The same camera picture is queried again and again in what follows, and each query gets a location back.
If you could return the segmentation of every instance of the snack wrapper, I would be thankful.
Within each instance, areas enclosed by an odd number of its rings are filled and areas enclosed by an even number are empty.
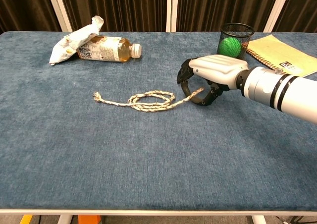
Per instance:
[[[69,59],[79,47],[86,44],[93,37],[99,35],[104,20],[99,16],[92,18],[92,23],[67,36],[64,36],[54,47],[50,58],[50,64],[54,65]]]

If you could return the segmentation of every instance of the bottle cap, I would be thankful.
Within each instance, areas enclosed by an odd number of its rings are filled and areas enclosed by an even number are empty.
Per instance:
[[[142,47],[140,44],[133,43],[131,49],[131,56],[132,58],[140,58],[141,56]]]

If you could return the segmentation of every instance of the notebook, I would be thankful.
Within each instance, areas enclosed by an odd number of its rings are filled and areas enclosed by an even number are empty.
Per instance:
[[[247,53],[267,67],[287,74],[305,77],[317,72],[317,58],[281,42],[273,35],[250,41]]]

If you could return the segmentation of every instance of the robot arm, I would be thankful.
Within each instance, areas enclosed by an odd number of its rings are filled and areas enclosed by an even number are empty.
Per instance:
[[[240,89],[242,96],[317,123],[317,81],[290,74],[280,74],[271,69],[248,69],[245,61],[222,55],[186,60],[177,76],[186,95],[190,94],[187,80],[192,75],[207,80],[211,91],[199,105],[211,104],[223,91]]]

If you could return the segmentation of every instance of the blue carpeted table surface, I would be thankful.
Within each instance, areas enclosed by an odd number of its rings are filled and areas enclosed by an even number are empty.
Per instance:
[[[183,99],[182,62],[215,54],[219,33],[101,33],[140,43],[142,57],[119,63],[74,55],[49,65],[66,34],[0,36],[1,209],[317,211],[312,123],[238,90],[209,107],[187,102],[155,113],[93,100],[95,91],[125,103],[150,90]],[[317,57],[317,34],[273,35]],[[189,83],[208,87],[197,77]]]

